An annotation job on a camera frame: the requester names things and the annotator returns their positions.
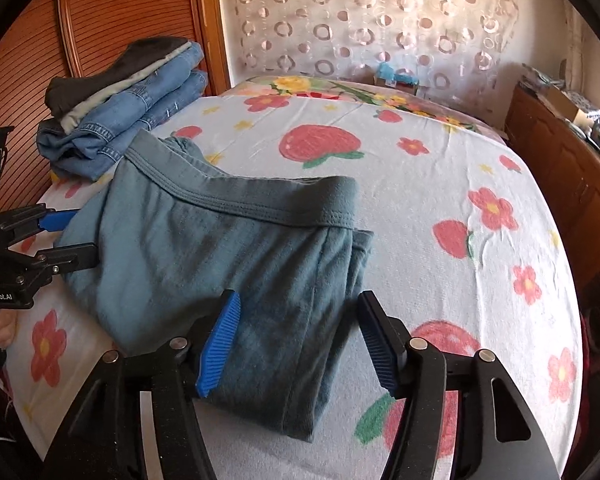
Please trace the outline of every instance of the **finger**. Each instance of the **finger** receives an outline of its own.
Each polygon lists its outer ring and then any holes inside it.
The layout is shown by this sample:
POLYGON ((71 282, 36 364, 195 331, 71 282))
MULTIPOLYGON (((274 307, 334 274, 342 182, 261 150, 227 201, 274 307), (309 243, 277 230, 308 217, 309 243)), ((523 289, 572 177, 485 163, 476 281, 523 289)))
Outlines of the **finger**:
POLYGON ((15 323, 17 315, 15 310, 0 310, 0 329, 15 323))
POLYGON ((0 348, 7 348, 12 342, 16 333, 15 323, 0 329, 0 348))

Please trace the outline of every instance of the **floral bedsheet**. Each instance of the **floral bedsheet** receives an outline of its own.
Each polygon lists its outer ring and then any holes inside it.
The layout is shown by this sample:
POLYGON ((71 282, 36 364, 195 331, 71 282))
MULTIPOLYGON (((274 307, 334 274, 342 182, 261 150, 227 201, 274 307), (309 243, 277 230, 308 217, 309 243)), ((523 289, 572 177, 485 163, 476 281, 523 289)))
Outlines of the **floral bedsheet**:
MULTIPOLYGON (((580 403, 580 318, 554 220, 523 161, 470 129, 397 107, 292 92, 261 97, 202 98, 153 133, 194 139, 207 160, 232 174, 355 177, 357 227, 376 233, 364 287, 413 335, 443 351, 493 349, 561 470, 580 403)), ((112 171, 94 184, 56 180, 42 202, 81 207, 111 178, 112 171)), ((35 254, 55 236, 39 234, 15 249, 35 254)), ((60 276, 20 316, 7 372, 41 455, 110 348, 110 337, 77 309, 60 276)), ((448 478, 456 405, 447 393, 436 480, 448 478)), ((355 332, 314 443, 203 402, 197 411, 219 479, 368 480, 381 476, 402 406, 380 387, 355 332)))
POLYGON ((500 134, 482 121, 392 88, 299 75, 255 76, 225 92, 225 95, 232 94, 252 96, 250 102, 255 108, 274 107, 289 95, 367 103, 385 108, 382 114, 388 121, 397 120, 391 110, 401 110, 477 132, 504 144, 500 134))

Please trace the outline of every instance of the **wooden furniture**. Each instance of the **wooden furniture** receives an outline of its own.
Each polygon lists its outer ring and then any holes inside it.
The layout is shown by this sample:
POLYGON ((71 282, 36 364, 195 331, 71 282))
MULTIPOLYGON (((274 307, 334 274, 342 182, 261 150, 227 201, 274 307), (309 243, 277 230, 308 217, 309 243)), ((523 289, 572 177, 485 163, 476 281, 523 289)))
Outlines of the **wooden furniture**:
POLYGON ((520 87, 505 131, 554 215, 579 297, 590 296, 600 281, 600 155, 520 87))
POLYGON ((49 185, 38 155, 38 123, 54 76, 90 76, 131 41, 184 36, 205 51, 207 94, 230 86, 219 0, 33 0, 0 41, 0 126, 13 125, 0 181, 0 211, 35 203, 49 185))

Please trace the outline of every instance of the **wooden wardrobe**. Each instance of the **wooden wardrobe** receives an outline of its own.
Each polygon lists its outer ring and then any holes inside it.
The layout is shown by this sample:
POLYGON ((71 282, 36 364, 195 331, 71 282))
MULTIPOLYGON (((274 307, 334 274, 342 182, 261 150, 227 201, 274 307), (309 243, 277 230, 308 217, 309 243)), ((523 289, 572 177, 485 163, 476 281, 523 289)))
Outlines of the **wooden wardrobe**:
POLYGON ((54 76, 90 76, 148 36, 183 36, 205 51, 206 93, 229 88, 219 0, 33 0, 0 41, 0 126, 13 125, 0 181, 0 211, 35 203, 49 186, 38 123, 50 117, 54 76))

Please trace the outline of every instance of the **blue gripper pad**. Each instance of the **blue gripper pad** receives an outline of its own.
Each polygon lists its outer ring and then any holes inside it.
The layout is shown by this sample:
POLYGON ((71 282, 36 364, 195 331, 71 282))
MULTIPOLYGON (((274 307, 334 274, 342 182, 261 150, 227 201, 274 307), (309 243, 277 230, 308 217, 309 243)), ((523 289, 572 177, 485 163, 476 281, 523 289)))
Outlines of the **blue gripper pad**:
POLYGON ((38 221, 40 229, 50 233, 55 231, 64 231, 64 228, 71 221, 71 218, 80 211, 79 209, 66 209, 64 211, 53 211, 47 213, 45 217, 38 221))
POLYGON ((406 349, 370 290, 358 296, 358 323, 380 385, 394 397, 399 388, 399 371, 406 362, 406 349))
POLYGON ((200 370, 196 381, 200 397, 208 396, 218 386, 240 321, 240 295, 232 290, 226 292, 221 298, 224 301, 222 312, 200 352, 200 370))

